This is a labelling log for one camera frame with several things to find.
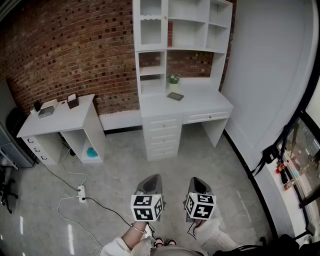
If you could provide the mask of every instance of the black and white marker cube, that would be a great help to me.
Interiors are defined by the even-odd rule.
[[[163,209],[160,194],[131,196],[131,211],[136,222],[155,222]]]
[[[210,220],[216,207],[216,196],[189,193],[185,209],[192,219]]]

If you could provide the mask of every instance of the sandal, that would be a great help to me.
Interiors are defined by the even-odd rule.
[[[173,240],[173,239],[170,239],[166,244],[166,246],[176,246],[176,245],[177,245],[177,242],[176,240]]]
[[[157,237],[154,242],[155,248],[165,246],[164,240],[161,237]]]

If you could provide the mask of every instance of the white bookshelf hutch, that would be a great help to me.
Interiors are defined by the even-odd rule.
[[[233,5],[224,0],[133,0],[138,96],[147,159],[178,154],[182,124],[201,122],[215,147],[233,106],[218,91],[225,65]],[[173,23],[168,47],[168,22]],[[210,77],[179,81],[181,101],[167,97],[167,51],[213,52]],[[158,66],[139,58],[159,52]]]

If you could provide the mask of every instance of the bracelet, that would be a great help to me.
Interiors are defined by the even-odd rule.
[[[146,233],[147,233],[147,231],[141,231],[140,229],[137,229],[137,228],[134,226],[133,223],[131,223],[130,227],[131,227],[131,228],[134,228],[136,231],[139,231],[139,232],[142,233],[142,234],[146,234]]]

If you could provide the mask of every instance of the white cable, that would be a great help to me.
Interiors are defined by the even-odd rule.
[[[83,183],[85,183],[85,181],[86,181],[86,179],[87,179],[87,175],[85,175],[84,173],[77,173],[77,172],[73,172],[73,171],[67,171],[66,168],[64,167],[63,163],[62,163],[63,160],[65,159],[65,157],[67,156],[67,154],[69,153],[70,150],[71,150],[71,148],[69,148],[69,150],[65,153],[64,157],[63,157],[62,160],[61,160],[61,165],[62,165],[63,169],[64,169],[67,173],[69,173],[69,174],[81,174],[81,175],[84,175],[84,180],[83,180],[82,183],[80,184],[80,186],[82,186]]]
[[[67,220],[67,221],[70,221],[70,222],[72,222],[72,223],[78,224],[84,231],[88,232],[88,233],[93,237],[93,239],[96,241],[96,243],[98,244],[98,246],[96,246],[96,247],[93,248],[93,250],[91,251],[91,254],[92,254],[92,256],[98,256],[98,255],[101,253],[101,251],[102,251],[102,246],[101,246],[101,244],[97,241],[97,239],[94,237],[94,235],[93,235],[91,232],[89,232],[88,230],[86,230],[83,226],[81,226],[80,223],[75,222],[75,221],[73,221],[73,220],[71,220],[71,219],[68,219],[68,218],[64,217],[64,216],[59,212],[59,206],[60,206],[62,200],[64,200],[64,199],[70,199],[70,198],[78,198],[78,197],[79,197],[79,196],[70,196],[70,197],[62,198],[62,199],[60,200],[59,204],[58,204],[58,207],[57,207],[56,211],[58,212],[58,214],[60,214],[60,216],[61,216],[62,218],[64,218],[64,219]],[[94,255],[94,251],[95,251],[96,248],[100,248],[100,250],[99,250],[99,253],[98,253],[98,254]]]

